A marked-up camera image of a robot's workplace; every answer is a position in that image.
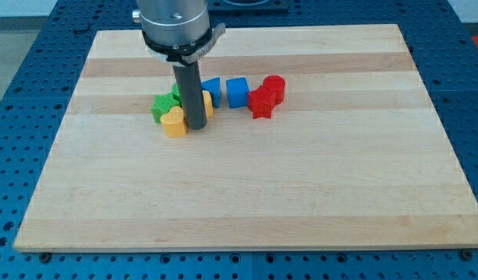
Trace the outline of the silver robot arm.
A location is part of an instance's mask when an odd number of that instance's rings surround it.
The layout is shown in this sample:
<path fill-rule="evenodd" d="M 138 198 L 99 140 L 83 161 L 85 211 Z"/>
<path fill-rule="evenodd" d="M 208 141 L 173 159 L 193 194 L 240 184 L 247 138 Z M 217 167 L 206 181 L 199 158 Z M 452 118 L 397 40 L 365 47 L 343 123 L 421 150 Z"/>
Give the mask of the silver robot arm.
<path fill-rule="evenodd" d="M 159 60 L 177 67 L 198 62 L 225 34 L 225 24 L 212 26 L 206 0 L 137 0 L 132 12 L 144 42 Z"/>

